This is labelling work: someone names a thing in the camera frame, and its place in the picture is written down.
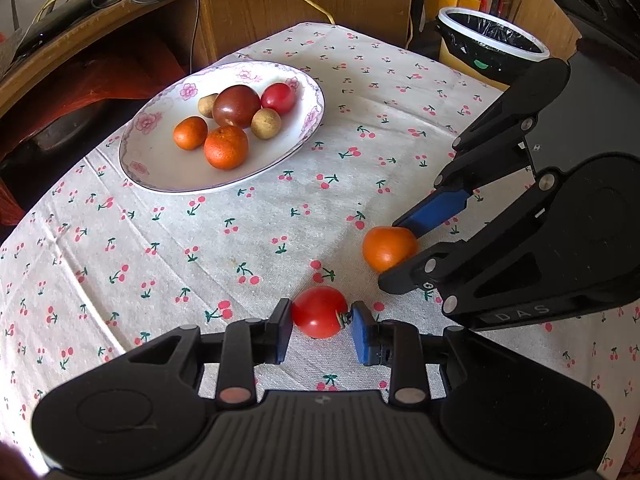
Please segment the table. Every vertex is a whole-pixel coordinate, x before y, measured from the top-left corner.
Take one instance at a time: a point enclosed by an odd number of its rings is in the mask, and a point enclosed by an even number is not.
[[[436,292],[381,292],[360,245],[370,227],[390,224],[430,192],[453,155],[452,140],[499,92],[375,38],[319,23],[301,23],[219,63],[238,59],[284,62],[319,82],[322,126],[296,155],[237,189],[163,196],[123,176],[121,129],[60,179],[0,248],[0,436],[39,471],[46,468],[29,421],[40,397],[175,326],[220,332],[236,319],[266,317],[278,298],[317,283],[423,333],[450,324]],[[423,237],[422,246],[468,238],[531,183],[523,170],[477,190],[467,209]],[[611,479],[640,411],[639,310],[487,333],[607,399],[616,434],[601,472]],[[428,369],[433,395],[442,396],[436,367]],[[213,394],[215,377],[209,365],[202,395]],[[385,393],[389,370],[359,366],[348,331],[312,340],[294,329],[286,361],[258,366],[256,378],[258,394]]]

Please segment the black garbage bag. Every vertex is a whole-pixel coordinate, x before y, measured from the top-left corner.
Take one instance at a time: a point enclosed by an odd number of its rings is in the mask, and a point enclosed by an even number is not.
[[[532,63],[549,57],[548,48],[536,37],[478,10],[445,7],[437,20],[451,55],[500,83],[511,85]]]

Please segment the small potato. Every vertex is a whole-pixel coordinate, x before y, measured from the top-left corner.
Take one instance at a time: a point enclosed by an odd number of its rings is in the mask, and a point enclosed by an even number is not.
[[[213,103],[216,102],[218,94],[211,94],[201,97],[198,100],[198,113],[206,118],[213,119]]]
[[[276,136],[281,125],[282,120],[276,110],[262,108],[251,120],[251,131],[258,139],[267,140]]]

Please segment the wooden cabinet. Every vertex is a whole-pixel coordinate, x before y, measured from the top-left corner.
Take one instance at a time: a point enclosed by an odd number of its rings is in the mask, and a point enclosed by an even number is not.
[[[397,46],[404,46],[411,0],[312,0],[344,25]],[[193,0],[156,10],[153,19],[180,62],[185,62],[193,31]],[[200,0],[194,48],[199,69],[244,46],[301,22],[327,22],[303,0]]]

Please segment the red cloth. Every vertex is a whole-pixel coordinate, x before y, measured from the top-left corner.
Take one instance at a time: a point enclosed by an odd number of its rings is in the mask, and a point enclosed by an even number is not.
[[[155,34],[116,32],[55,69],[0,120],[0,160],[56,119],[103,99],[151,99],[185,76]],[[24,211],[0,182],[0,223]]]

